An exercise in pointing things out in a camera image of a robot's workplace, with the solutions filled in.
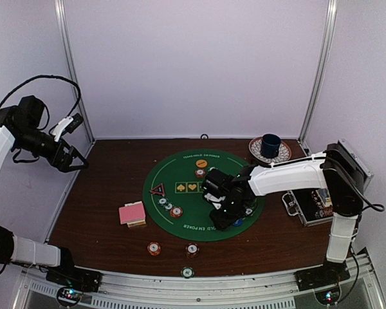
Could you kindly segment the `red 5 chip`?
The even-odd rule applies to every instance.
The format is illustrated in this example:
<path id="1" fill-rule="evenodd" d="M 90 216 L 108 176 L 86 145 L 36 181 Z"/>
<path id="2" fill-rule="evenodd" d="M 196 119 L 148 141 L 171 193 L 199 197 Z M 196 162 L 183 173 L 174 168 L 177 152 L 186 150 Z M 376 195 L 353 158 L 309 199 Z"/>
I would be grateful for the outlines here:
<path id="1" fill-rule="evenodd" d="M 181 207 L 173 207 L 169 213 L 171 217 L 178 218 L 183 215 L 183 209 Z"/>
<path id="2" fill-rule="evenodd" d="M 204 169 L 196 169 L 195 175 L 197 178 L 203 178 L 206 175 L 206 171 Z"/>

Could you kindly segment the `brown 100 chip stack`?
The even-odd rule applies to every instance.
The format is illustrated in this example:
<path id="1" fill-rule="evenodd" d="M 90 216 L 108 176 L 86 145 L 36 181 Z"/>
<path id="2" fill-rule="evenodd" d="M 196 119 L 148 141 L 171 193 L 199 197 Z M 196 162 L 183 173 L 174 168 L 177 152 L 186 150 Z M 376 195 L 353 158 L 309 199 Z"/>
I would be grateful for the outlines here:
<path id="1" fill-rule="evenodd" d="M 189 243 L 185 247 L 185 253 L 188 258 L 194 258 L 199 254 L 199 247 L 196 243 Z"/>

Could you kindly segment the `green 20 chip stack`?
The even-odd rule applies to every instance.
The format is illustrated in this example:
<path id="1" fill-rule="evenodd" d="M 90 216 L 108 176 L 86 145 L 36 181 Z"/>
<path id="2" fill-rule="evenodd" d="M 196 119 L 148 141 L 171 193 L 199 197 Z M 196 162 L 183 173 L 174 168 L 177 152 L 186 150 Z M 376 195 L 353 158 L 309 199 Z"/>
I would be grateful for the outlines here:
<path id="1" fill-rule="evenodd" d="M 186 279 L 194 277 L 194 269 L 191 267 L 184 267 L 181 270 L 181 276 Z"/>

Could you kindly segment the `red backed card deck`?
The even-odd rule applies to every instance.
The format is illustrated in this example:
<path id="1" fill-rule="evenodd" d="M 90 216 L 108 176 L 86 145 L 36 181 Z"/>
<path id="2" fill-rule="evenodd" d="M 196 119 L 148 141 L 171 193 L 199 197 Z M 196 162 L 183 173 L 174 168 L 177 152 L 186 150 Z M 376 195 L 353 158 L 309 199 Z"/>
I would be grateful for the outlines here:
<path id="1" fill-rule="evenodd" d="M 118 209 L 118 213 L 122 225 L 145 221 L 145 209 L 142 201 L 126 203 Z"/>

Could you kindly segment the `red chip stack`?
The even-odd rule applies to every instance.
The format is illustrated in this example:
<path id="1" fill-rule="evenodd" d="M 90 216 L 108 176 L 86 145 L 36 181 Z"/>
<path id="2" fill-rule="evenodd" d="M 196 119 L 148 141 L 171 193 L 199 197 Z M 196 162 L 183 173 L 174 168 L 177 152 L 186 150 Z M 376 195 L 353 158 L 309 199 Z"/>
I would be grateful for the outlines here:
<path id="1" fill-rule="evenodd" d="M 158 242 L 150 242 L 147 245 L 147 251 L 152 256 L 158 256 L 161 253 L 161 246 Z"/>

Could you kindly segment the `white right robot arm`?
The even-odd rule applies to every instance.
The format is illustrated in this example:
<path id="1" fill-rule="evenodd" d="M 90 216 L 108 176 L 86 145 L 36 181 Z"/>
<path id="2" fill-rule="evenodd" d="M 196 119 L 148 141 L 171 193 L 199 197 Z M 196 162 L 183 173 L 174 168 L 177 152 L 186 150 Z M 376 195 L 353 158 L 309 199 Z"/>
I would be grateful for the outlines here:
<path id="1" fill-rule="evenodd" d="M 258 197 L 276 192 L 293 193 L 308 221 L 330 219 L 327 262 L 317 270 L 317 279 L 328 285 L 342 273 L 362 212 L 385 210 L 364 196 L 371 176 L 347 143 L 339 140 L 304 158 L 247 165 L 235 176 L 211 168 L 201 187 L 203 198 L 214 206 L 210 218 L 218 230 L 247 216 Z"/>

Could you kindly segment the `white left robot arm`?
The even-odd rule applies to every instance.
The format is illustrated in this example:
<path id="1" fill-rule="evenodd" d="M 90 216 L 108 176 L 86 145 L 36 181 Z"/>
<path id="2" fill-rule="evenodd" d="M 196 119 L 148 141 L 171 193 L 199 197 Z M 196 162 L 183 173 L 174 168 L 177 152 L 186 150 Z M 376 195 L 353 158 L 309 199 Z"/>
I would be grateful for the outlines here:
<path id="1" fill-rule="evenodd" d="M 18 169 L 15 179 L 10 178 L 10 162 L 16 162 L 21 151 L 30 153 L 34 162 L 45 159 L 62 173 L 89 166 L 85 157 L 62 137 L 80 124 L 80 116 L 63 118 L 53 132 L 47 134 L 39 129 L 43 110 L 44 104 L 35 97 L 24 97 L 18 105 L 0 109 L 0 198 L 9 194 L 7 201 L 23 206 L 27 204 L 24 201 L 27 195 L 12 190 L 24 177 Z M 55 268 L 55 276 L 66 286 L 73 286 L 80 279 L 69 249 L 17 236 L 0 225 L 0 264 L 10 263 Z"/>

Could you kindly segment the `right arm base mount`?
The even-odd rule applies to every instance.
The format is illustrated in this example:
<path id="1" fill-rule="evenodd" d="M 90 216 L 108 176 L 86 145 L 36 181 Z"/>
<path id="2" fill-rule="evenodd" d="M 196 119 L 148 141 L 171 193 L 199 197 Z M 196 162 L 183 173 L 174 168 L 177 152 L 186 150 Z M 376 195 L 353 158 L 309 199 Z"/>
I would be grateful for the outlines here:
<path id="1" fill-rule="evenodd" d="M 325 261 L 320 266 L 295 272 L 298 290 L 313 290 L 316 300 L 326 306 L 337 304 L 341 300 L 340 282 L 350 277 L 346 262 Z"/>

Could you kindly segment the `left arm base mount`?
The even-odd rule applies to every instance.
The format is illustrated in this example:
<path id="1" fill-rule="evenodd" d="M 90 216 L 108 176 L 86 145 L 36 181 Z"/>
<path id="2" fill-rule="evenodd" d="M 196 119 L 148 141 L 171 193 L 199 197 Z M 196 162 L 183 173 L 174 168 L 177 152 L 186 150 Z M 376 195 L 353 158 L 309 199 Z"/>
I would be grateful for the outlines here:
<path id="1" fill-rule="evenodd" d="M 60 265 L 44 267 L 46 280 L 57 283 L 60 288 L 56 300 L 65 307 L 76 306 L 85 293 L 97 293 L 100 288 L 102 274 L 75 266 L 73 256 L 68 248 L 60 248 Z"/>

